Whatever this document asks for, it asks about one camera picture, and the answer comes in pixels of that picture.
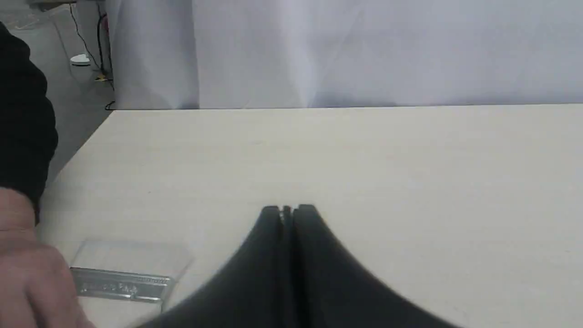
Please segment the black jacket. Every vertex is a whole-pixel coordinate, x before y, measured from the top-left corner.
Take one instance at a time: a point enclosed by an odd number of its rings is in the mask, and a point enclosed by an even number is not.
[[[0,187],[28,196],[38,222],[58,136],[47,80],[29,57],[27,44],[0,23]]]

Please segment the floor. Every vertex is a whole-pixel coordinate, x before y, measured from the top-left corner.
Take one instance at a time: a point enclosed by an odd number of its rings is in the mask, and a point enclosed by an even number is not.
[[[31,60],[48,80],[47,96],[55,108],[59,132],[50,182],[107,118],[110,112],[104,106],[113,100],[113,90],[105,82],[95,82],[97,73],[90,67],[69,64],[70,57],[83,51],[83,43],[68,6],[40,12],[24,0],[2,0],[0,21],[30,46]]]

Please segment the beige tabletop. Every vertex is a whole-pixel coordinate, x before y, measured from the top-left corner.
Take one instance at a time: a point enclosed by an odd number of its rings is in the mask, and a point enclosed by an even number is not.
[[[115,111],[42,238],[185,243],[196,290],[264,205],[315,204],[372,273],[465,327],[583,322],[583,105]]]

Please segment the white curtain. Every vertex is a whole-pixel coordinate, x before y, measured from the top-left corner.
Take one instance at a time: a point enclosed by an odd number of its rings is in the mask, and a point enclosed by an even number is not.
[[[118,108],[583,102],[581,0],[108,0]]]

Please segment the black curved object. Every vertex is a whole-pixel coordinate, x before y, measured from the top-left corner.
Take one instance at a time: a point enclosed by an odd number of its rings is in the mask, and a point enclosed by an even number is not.
[[[141,328],[454,328],[350,255],[312,205],[265,207],[199,291]]]

